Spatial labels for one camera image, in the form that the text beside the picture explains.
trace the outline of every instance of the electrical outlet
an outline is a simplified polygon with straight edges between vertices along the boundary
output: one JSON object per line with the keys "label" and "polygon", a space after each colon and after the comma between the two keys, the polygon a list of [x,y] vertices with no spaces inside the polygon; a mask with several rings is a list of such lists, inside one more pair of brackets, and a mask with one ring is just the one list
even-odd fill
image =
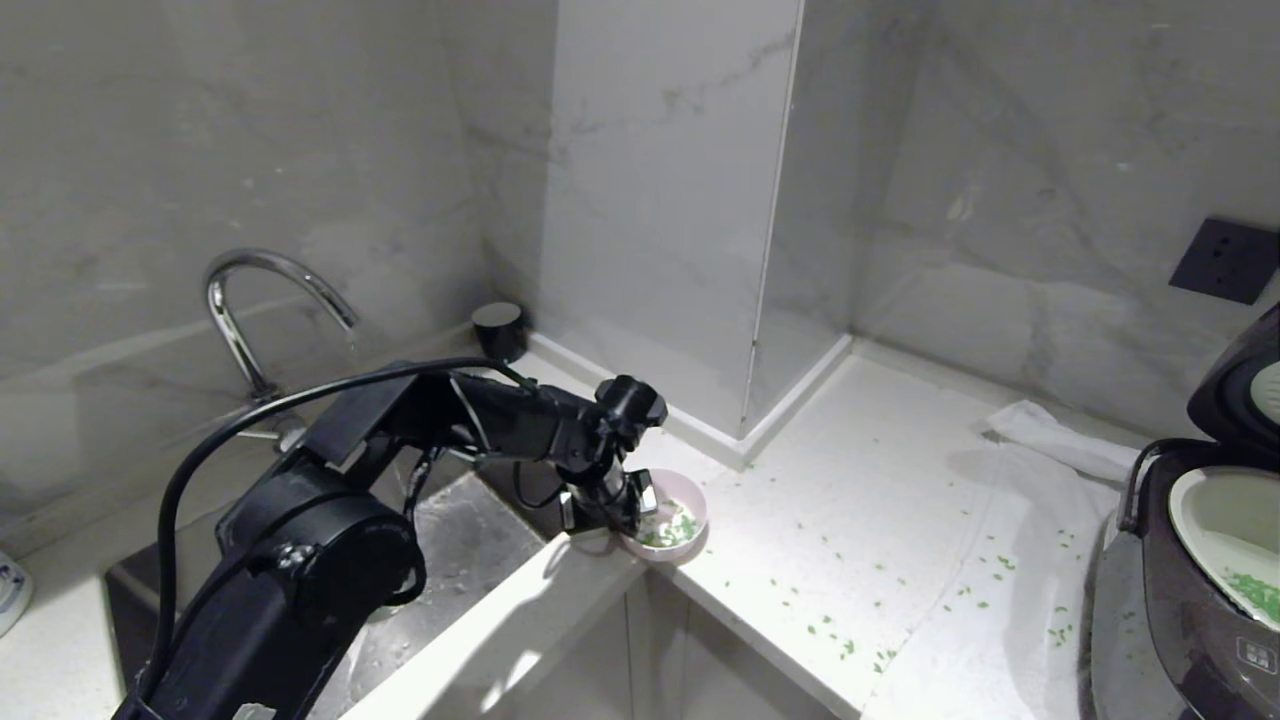
{"label": "electrical outlet", "polygon": [[1253,305],[1280,266],[1280,233],[1208,218],[1169,284]]}

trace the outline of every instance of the faucet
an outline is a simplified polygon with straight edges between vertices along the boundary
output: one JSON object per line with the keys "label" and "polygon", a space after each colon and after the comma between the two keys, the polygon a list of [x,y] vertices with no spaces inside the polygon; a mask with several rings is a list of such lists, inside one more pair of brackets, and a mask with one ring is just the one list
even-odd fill
{"label": "faucet", "polygon": [[[279,398],[283,393],[280,386],[266,379],[262,366],[253,356],[248,341],[244,340],[244,333],[241,332],[230,307],[227,306],[227,279],[239,268],[260,268],[293,281],[315,299],[344,331],[355,328],[360,323],[360,316],[332,284],[297,260],[252,247],[230,250],[214,258],[209,269],[205,270],[205,299],[209,302],[209,315],[223,340],[227,341],[227,347],[230,348],[236,365],[248,380],[250,404],[260,406]],[[273,427],[271,432],[246,430],[241,434],[273,439],[276,443],[276,451],[284,452],[306,432],[306,424],[293,413],[283,413],[273,423]]]}

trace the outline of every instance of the countertop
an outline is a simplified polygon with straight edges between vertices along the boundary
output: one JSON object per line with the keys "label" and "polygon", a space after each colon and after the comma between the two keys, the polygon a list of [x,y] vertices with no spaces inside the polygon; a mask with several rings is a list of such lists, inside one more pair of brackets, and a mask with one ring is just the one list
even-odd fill
{"label": "countertop", "polygon": [[[517,369],[589,392],[536,357]],[[1075,692],[1085,570],[1119,492],[983,437],[982,420],[1020,397],[858,342],[745,471],[652,432],[627,465],[692,478],[712,518],[696,557],[655,569],[842,717],[929,716],[965,707],[969,694],[973,717],[1059,717],[1046,712]],[[269,460],[260,447],[230,448],[220,462],[256,478]],[[192,487],[187,518],[243,489]],[[151,542],[157,502],[22,559],[37,594],[0,638],[0,697],[20,716],[109,716],[118,705],[99,578]],[[535,683],[575,628],[643,571],[608,537],[561,536],[347,717],[490,707]],[[1037,661],[1009,660],[1028,653]]]}

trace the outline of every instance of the black robotic arm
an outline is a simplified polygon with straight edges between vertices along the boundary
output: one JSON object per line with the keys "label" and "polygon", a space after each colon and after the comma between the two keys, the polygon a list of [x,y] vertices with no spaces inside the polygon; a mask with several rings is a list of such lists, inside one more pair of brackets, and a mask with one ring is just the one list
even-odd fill
{"label": "black robotic arm", "polygon": [[634,534],[655,502],[648,471],[622,459],[666,416],[627,375],[594,401],[452,370],[343,392],[219,521],[221,562],[115,720],[305,717],[369,615],[422,591],[412,520],[369,493],[404,447],[422,468],[445,451],[549,461],[568,486],[567,530]]}

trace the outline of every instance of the sink basin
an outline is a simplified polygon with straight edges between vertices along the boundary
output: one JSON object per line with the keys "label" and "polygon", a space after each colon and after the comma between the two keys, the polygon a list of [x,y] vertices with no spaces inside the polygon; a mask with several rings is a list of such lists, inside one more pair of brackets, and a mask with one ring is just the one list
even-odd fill
{"label": "sink basin", "polygon": [[[411,466],[398,459],[374,486],[374,495],[401,507]],[[438,464],[415,512],[419,546],[426,557],[426,589],[413,602],[370,618],[310,719],[342,716],[561,532],[558,503],[540,510],[524,507],[516,502],[511,478],[511,464],[488,465],[479,474],[448,459]],[[530,500],[545,497],[557,484],[550,468],[524,468],[522,489]],[[225,511],[209,512],[178,532],[179,610],[218,564],[214,527]],[[127,687],[133,685],[155,637],[156,560],[152,544],[113,565],[105,577]]]}

